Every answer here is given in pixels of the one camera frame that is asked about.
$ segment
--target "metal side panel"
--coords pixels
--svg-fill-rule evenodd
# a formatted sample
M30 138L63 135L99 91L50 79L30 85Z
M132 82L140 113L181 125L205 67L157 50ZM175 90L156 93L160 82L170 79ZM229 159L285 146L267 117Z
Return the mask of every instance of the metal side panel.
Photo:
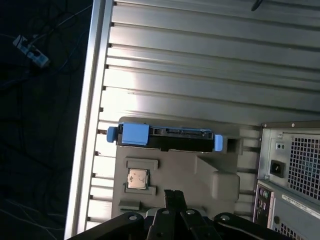
M65 238L111 216L120 118L237 125L249 217L262 122L317 120L317 0L94 0ZM101 206L99 216L89 211Z

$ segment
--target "ventilation grille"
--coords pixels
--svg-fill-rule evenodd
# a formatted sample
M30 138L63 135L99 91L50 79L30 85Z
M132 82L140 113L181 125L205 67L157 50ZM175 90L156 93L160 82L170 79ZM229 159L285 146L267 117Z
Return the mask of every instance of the ventilation grille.
M319 179L320 140L295 138L291 145L289 187L320 200Z
M294 240L305 240L304 238L302 238L299 234L297 234L295 231L293 231L292 229L290 229L289 227L287 227L285 224L281 223L281 228L274 228L274 230L278 233L281 233L283 235L286 235Z

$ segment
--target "dark floor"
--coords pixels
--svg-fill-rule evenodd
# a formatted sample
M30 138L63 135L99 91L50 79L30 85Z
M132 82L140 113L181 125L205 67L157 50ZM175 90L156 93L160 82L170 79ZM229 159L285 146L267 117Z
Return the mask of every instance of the dark floor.
M73 15L90 4L0 2L0 239L63 239L92 8ZM50 66L4 34L45 34L34 45Z

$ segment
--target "computer tower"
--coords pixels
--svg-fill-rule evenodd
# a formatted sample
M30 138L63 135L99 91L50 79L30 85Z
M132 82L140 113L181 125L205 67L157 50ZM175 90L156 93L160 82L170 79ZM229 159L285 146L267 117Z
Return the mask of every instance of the computer tower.
M262 127L253 221L294 240L318 240L320 122Z

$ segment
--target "white connector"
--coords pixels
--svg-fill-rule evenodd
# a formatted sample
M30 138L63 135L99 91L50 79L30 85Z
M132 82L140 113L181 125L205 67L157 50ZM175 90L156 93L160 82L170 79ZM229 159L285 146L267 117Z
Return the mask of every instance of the white connector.
M24 55L30 58L40 68L44 68L49 65L49 58L34 45L29 44L28 40L24 36L19 35L13 41L13 45L21 52L23 52Z

